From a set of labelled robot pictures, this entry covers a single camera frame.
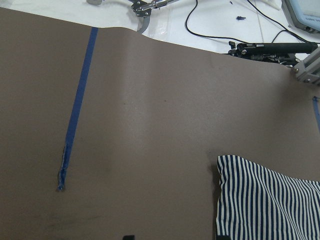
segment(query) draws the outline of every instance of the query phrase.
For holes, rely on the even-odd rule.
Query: blue tape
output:
[[[71,117],[69,120],[68,129],[66,131],[65,146],[64,146],[63,155],[62,155],[62,164],[58,174],[58,187],[57,187],[58,191],[61,191],[65,186],[67,169],[69,166],[72,146],[74,144],[79,114],[80,114],[81,105],[82,105],[82,101],[85,94],[91,59],[94,52],[97,35],[98,35],[98,28],[93,27],[91,29],[89,42],[86,47],[86,53],[85,53],[85,57],[82,65],[80,80],[79,80],[78,88],[76,90],[76,95],[73,103],[73,108],[72,108]]]
[[[319,113],[318,99],[320,98],[316,96],[313,97],[313,109],[314,109],[315,119],[316,119],[316,122],[318,123],[318,128],[320,132],[320,113]]]

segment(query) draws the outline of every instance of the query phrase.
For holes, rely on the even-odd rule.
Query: navy and white striped fabric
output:
[[[217,236],[320,240],[320,182],[291,178],[234,155],[219,156],[218,170]]]

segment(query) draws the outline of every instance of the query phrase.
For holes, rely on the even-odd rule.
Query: black wire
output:
[[[278,34],[274,37],[274,39],[272,40],[271,43],[273,43],[276,38],[279,36],[279,34],[283,33],[283,32],[287,32],[288,34],[294,36],[295,38],[305,42],[305,43],[312,43],[312,41],[308,41],[304,38],[302,38],[301,36],[299,36],[298,34],[290,31],[289,29],[287,29],[285,26],[283,26],[280,22],[272,19],[271,17],[265,15],[262,11],[260,11],[255,5],[253,5],[249,0],[247,0],[249,2],[249,4],[255,9],[257,10],[262,16],[264,16],[265,18],[269,19],[270,21],[278,24],[279,26],[281,26],[282,28],[284,28],[284,30],[281,30],[280,32],[278,32]],[[202,38],[208,38],[208,39],[230,39],[230,40],[235,40],[235,41],[238,41],[240,43],[245,43],[247,44],[248,42],[247,41],[242,41],[242,40],[239,40],[237,38],[234,38],[234,37],[227,37],[227,36],[208,36],[208,35],[202,35],[202,34],[199,34],[199,33],[196,33],[196,32],[193,32],[189,29],[188,27],[188,21],[189,21],[189,18],[191,16],[191,14],[194,12],[194,10],[197,8],[198,6],[198,0],[195,0],[195,6],[194,8],[191,10],[191,12],[188,14],[188,16],[186,17],[186,20],[184,22],[184,26],[185,26],[185,29],[191,33],[192,35],[195,35],[195,36],[198,36],[198,37],[202,37]]]
[[[234,37],[227,37],[227,36],[207,36],[207,35],[202,35],[202,34],[198,34],[198,33],[195,33],[193,31],[191,31],[189,28],[188,28],[188,20],[190,18],[190,15],[193,13],[193,11],[198,7],[198,0],[195,0],[195,6],[194,8],[191,10],[191,12],[189,13],[189,15],[186,17],[186,20],[184,22],[184,26],[185,26],[185,29],[191,33],[192,35],[195,35],[195,36],[198,36],[198,37],[202,37],[202,38],[208,38],[208,39],[230,39],[230,40],[235,40],[235,41],[238,41],[240,43],[245,43],[245,44],[248,44],[247,41],[242,41],[242,40],[239,40],[237,38],[234,38]]]
[[[278,22],[278,21],[272,19],[271,17],[265,15],[265,14],[264,14],[262,11],[260,11],[255,5],[253,5],[253,4],[250,2],[250,0],[247,0],[247,1],[248,1],[248,3],[249,3],[255,10],[257,10],[262,16],[264,16],[265,18],[269,19],[270,21],[272,21],[272,22],[278,24],[279,26],[281,26],[282,28],[284,28],[284,29],[285,29],[285,32],[288,32],[289,34],[291,34],[291,35],[294,36],[295,38],[297,38],[297,39],[299,39],[299,40],[301,40],[301,41],[303,41],[303,42],[305,42],[305,43],[312,43],[311,41],[308,41],[308,40],[302,38],[301,36],[299,36],[298,34],[290,31],[290,30],[287,29],[285,26],[283,26],[280,22]]]
[[[273,44],[274,41],[276,40],[276,38],[279,36],[279,34],[283,33],[283,32],[286,32],[287,30],[281,30],[280,32],[278,32],[277,35],[275,35],[274,39],[271,41],[271,43]]]

